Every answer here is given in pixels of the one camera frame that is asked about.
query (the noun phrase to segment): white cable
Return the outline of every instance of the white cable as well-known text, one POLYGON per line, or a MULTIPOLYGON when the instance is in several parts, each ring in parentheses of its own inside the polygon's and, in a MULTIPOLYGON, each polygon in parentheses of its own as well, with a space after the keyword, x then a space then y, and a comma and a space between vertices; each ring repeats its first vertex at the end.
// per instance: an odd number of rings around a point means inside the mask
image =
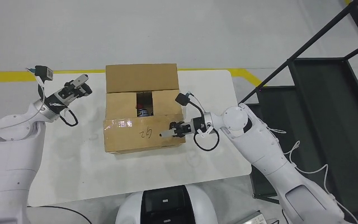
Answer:
POLYGON ((267 126, 267 129, 272 131, 272 132, 276 132, 276 133, 280 133, 280 134, 286 134, 287 132, 285 130, 279 130, 279 129, 273 129, 267 126))
MULTIPOLYGON (((299 169, 299 168, 297 167, 297 165, 296 165, 294 162, 292 162, 291 154, 292 154, 293 150, 295 150, 295 149, 298 148, 299 146, 300 146, 300 141, 297 141, 297 142, 293 145, 292 149, 291 149, 289 152, 284 153, 284 155, 286 155, 286 154, 289 153, 289 154, 290 154, 290 156, 289 156, 290 162, 294 165, 294 167, 295 167, 298 171, 300 171, 300 172, 302 172, 302 173, 304 173, 304 174, 315 174, 315 173, 317 173, 317 172, 320 172, 320 171, 323 170, 324 168, 326 168, 326 172, 324 173, 324 179, 323 179, 323 187, 324 187, 324 190, 326 191, 326 193, 327 193, 328 195, 332 195, 332 196, 333 196, 333 194, 331 194, 331 193, 328 191, 327 186, 326 186, 327 174, 328 174, 328 164, 324 164, 320 169, 318 169, 318 170, 316 170, 316 171, 306 172, 306 171, 303 171, 303 170, 299 169)), ((341 208, 343 208, 350 216, 352 216, 352 218, 354 219, 354 221, 358 224, 358 220, 356 219, 356 217, 355 217, 346 207, 344 207, 339 201, 337 201, 336 198, 334 198, 333 200, 336 201, 336 203, 337 203, 341 208)))
POLYGON ((203 112, 206 113, 206 111, 205 111, 204 107, 201 105, 200 101, 199 101, 193 94, 191 94, 191 95, 192 95, 192 97, 194 97, 195 100, 199 103, 199 105, 201 106, 203 112))
POLYGON ((41 81, 39 81, 38 79, 37 79, 37 76, 35 76, 35 78, 36 78, 36 80, 37 80, 37 83, 40 85, 40 87, 41 87, 41 89, 42 89, 42 91, 43 91, 43 103, 41 104, 41 106, 39 107, 39 109, 38 109, 38 111, 32 116, 32 117, 30 117, 30 118, 28 118, 27 120, 24 120, 23 122, 19 122, 19 123, 17 123, 17 124, 12 124, 12 125, 9 125, 9 126, 6 126, 6 127, 1 127, 0 128, 0 130, 1 129, 5 129, 5 128, 10 128, 10 127, 14 127, 14 126, 17 126, 17 125, 19 125, 19 124, 22 124, 22 123, 25 123, 25 122, 28 122, 29 120, 31 120, 32 118, 34 118, 40 111, 41 111, 41 108, 44 106, 44 104, 45 104, 45 86, 44 86, 44 83, 41 81))
POLYGON ((270 128, 265 122, 263 122, 260 118, 258 118, 261 123, 268 129, 271 131, 271 134, 273 134, 273 132, 276 133, 280 133, 280 134, 286 134, 287 132, 285 130, 279 130, 279 129, 274 129, 274 128, 270 128))
POLYGON ((337 202, 337 204, 338 204, 341 208, 343 208, 344 210, 346 210, 346 212, 347 212, 350 216, 352 216, 352 218, 354 219, 354 221, 358 224, 358 220, 356 219, 356 217, 355 217, 346 207, 344 207, 340 202, 338 202, 337 200, 336 200, 336 202, 337 202))

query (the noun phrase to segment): black metal staircase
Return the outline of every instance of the black metal staircase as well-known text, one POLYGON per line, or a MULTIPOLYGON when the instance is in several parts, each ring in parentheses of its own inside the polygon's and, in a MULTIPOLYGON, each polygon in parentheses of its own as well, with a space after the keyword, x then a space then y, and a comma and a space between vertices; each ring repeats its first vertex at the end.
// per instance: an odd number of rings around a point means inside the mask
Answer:
MULTIPOLYGON (((358 81, 348 60, 358 54, 358 49, 342 58, 297 57, 357 5, 358 0, 350 3, 241 101, 257 94, 259 103, 249 107, 269 127, 287 132, 275 133, 284 152, 300 140, 299 149, 292 154, 300 169, 314 171, 329 165, 328 190, 355 216, 358 215, 358 81), (287 66, 295 86, 264 86, 287 66)), ((305 176, 323 186, 324 171, 305 176)), ((254 167, 251 180, 255 198, 278 202, 270 198, 276 196, 273 187, 254 167)))

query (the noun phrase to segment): table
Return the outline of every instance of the table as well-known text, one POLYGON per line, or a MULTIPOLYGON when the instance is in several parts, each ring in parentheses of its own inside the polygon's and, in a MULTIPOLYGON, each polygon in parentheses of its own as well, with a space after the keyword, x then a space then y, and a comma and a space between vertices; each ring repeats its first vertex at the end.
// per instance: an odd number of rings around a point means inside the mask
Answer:
MULTIPOLYGON (((80 74, 58 74, 46 82, 49 96, 80 74)), ((192 136, 177 148, 112 155, 104 152, 102 123, 105 118, 105 74, 88 74, 93 94, 70 105, 79 124, 68 127, 60 120, 47 124, 43 160, 30 188, 29 205, 44 206, 248 175, 251 166, 220 133, 218 147, 205 152, 192 136)), ((231 75, 226 70, 179 71, 181 92, 191 91, 205 110, 221 114, 237 104, 231 75)), ((185 120, 199 112, 187 106, 185 120)), ((203 147, 215 144, 216 136, 199 139, 203 147)))

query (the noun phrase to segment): box opening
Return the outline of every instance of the box opening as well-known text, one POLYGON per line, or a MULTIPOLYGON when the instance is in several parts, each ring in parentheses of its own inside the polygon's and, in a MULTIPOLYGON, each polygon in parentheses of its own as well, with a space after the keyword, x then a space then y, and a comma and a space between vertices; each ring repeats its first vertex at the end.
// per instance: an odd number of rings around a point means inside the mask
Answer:
POLYGON ((136 93, 136 109, 138 117, 153 116, 153 95, 151 91, 136 93))

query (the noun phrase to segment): box flap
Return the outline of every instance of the box flap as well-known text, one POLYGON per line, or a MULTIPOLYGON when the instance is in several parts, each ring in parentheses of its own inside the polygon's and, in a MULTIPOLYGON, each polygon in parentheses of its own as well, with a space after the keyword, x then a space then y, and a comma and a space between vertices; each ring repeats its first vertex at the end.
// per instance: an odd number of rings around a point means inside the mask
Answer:
POLYGON ((106 94, 106 119, 136 118, 136 93, 106 94))
POLYGON ((168 129, 170 122, 174 121, 183 121, 183 116, 164 115, 105 120, 103 123, 105 151, 138 152, 140 148, 161 148, 184 143, 185 138, 162 138, 159 136, 160 132, 168 129))
POLYGON ((106 66, 107 93, 179 89, 176 64, 106 66))
POLYGON ((167 114, 183 114, 181 105, 175 101, 179 90, 153 91, 154 116, 167 114))

